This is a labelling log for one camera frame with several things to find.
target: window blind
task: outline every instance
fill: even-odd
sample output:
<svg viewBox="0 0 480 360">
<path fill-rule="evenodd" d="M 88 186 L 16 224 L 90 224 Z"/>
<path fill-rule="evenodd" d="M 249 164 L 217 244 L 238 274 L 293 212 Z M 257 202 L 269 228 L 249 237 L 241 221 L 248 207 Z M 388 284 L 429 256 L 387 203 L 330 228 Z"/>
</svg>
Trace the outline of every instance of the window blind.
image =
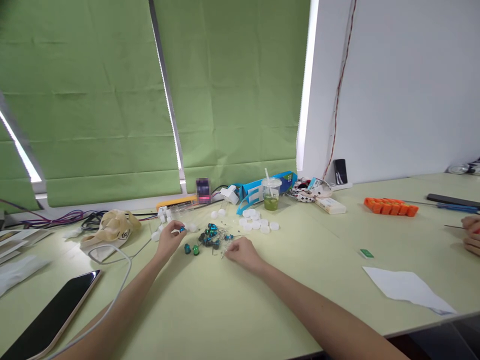
<svg viewBox="0 0 480 360">
<path fill-rule="evenodd" d="M 0 64 L 50 206 L 180 193 L 147 1 L 0 1 Z"/>
<path fill-rule="evenodd" d="M 38 210 L 39 206 L 35 200 L 30 176 L 1 119 L 0 123 L 0 199 L 28 210 Z M 0 209 L 8 214 L 21 212 L 16 207 L 3 202 L 0 202 Z"/>
<path fill-rule="evenodd" d="M 309 0 L 154 0 L 187 189 L 296 170 Z"/>
</svg>

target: black phone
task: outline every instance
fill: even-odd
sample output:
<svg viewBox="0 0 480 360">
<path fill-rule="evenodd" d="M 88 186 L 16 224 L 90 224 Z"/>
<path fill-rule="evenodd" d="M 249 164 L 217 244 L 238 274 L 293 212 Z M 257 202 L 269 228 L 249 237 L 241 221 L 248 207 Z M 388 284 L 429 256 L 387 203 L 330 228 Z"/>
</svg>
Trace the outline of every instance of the black phone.
<svg viewBox="0 0 480 360">
<path fill-rule="evenodd" d="M 335 183 L 337 185 L 346 184 L 349 182 L 347 179 L 347 165 L 345 165 L 345 159 L 333 160 L 335 166 Z"/>
<path fill-rule="evenodd" d="M 52 350 L 100 274 L 96 270 L 68 280 L 0 360 L 40 359 Z"/>
<path fill-rule="evenodd" d="M 464 200 L 456 197 L 449 197 L 449 196 L 443 196 L 443 195 L 437 195 L 437 194 L 428 194 L 426 199 L 437 202 L 437 203 L 443 203 L 443 204 L 470 206 L 480 210 L 480 202 L 476 202 L 476 201 Z"/>
</svg>

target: screwdriver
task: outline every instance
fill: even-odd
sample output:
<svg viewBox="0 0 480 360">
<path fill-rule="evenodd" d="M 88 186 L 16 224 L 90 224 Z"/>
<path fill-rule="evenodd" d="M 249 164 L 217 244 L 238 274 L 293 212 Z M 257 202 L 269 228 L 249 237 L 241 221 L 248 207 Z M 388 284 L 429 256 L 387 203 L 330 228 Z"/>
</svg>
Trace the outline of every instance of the screwdriver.
<svg viewBox="0 0 480 360">
<path fill-rule="evenodd" d="M 426 203 L 426 202 L 417 202 L 417 201 L 408 201 L 408 200 L 402 200 L 402 201 L 404 201 L 406 203 L 412 203 L 412 204 L 435 206 L 439 209 L 459 211 L 459 212 L 462 212 L 462 213 L 469 213 L 469 214 L 478 214 L 479 213 L 478 209 L 476 207 L 473 207 L 473 206 L 445 204 L 443 202 L 438 202 L 436 204 L 430 204 L 430 203 Z"/>
</svg>

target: hand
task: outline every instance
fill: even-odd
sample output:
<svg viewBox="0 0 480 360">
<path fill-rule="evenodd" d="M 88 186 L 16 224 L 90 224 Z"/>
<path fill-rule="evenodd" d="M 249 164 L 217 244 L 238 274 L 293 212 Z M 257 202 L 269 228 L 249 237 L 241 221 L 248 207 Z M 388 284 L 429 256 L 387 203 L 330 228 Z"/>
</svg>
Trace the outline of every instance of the hand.
<svg viewBox="0 0 480 360">
<path fill-rule="evenodd" d="M 252 242 L 245 236 L 232 242 L 225 256 L 256 275 L 259 275 L 267 265 L 255 250 Z"/>
<path fill-rule="evenodd" d="M 464 217 L 461 223 L 468 234 L 468 237 L 463 239 L 463 247 L 480 256 L 480 215 Z"/>
<path fill-rule="evenodd" d="M 182 232 L 172 232 L 173 230 L 180 230 L 181 227 L 185 225 L 180 221 L 172 220 L 170 223 L 165 226 L 163 231 L 160 234 L 160 240 L 158 240 L 158 248 L 156 249 L 155 256 L 160 259 L 168 260 L 174 254 L 175 250 L 178 249 L 180 243 L 187 235 L 187 230 Z"/>
</svg>

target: orange component box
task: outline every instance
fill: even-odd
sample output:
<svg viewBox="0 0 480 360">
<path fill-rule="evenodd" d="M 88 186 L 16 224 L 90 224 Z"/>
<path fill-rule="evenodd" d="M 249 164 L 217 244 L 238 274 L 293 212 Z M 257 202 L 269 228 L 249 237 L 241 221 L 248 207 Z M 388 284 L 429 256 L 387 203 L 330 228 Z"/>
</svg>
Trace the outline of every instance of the orange component box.
<svg viewBox="0 0 480 360">
<path fill-rule="evenodd" d="M 413 218 L 419 207 L 409 205 L 402 200 L 366 197 L 363 204 L 374 214 L 399 215 Z"/>
</svg>

